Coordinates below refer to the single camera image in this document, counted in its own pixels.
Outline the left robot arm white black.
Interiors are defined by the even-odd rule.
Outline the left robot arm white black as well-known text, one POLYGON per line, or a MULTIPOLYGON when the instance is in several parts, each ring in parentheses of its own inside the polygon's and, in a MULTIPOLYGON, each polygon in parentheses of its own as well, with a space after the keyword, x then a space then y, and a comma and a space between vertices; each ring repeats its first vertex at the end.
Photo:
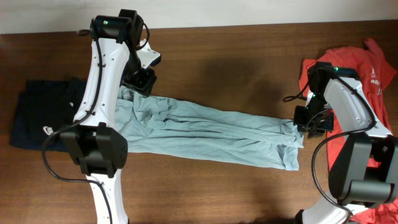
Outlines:
POLYGON ((152 67, 161 61, 161 54, 141 38, 145 30, 144 20, 134 10, 92 20, 85 92, 72 127, 60 135, 91 187, 98 223, 129 221, 121 189, 127 140, 116 129, 116 101, 121 86, 149 96, 157 79, 152 67))

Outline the light blue grey t-shirt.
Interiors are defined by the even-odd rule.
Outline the light blue grey t-shirt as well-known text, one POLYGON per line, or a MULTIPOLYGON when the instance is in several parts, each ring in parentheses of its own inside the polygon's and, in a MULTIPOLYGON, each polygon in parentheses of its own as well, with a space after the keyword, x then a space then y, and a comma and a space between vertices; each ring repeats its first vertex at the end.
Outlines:
POLYGON ((296 171, 303 134, 289 119, 221 111, 125 86, 116 102, 116 129, 129 152, 146 152, 296 171))

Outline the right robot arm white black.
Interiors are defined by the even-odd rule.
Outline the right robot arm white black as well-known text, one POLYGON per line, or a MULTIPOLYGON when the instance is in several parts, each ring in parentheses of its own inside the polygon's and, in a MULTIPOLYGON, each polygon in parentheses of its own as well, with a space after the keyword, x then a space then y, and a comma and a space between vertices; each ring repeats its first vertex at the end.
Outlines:
POLYGON ((300 132, 321 136, 337 121, 341 133, 324 139, 314 150, 315 161, 327 142, 345 139, 328 172, 328 191, 314 181, 321 199, 300 210, 295 223, 348 223, 355 214, 397 198, 397 138, 380 122, 353 68, 316 62, 308 69, 305 106, 297 106, 294 125, 300 132))

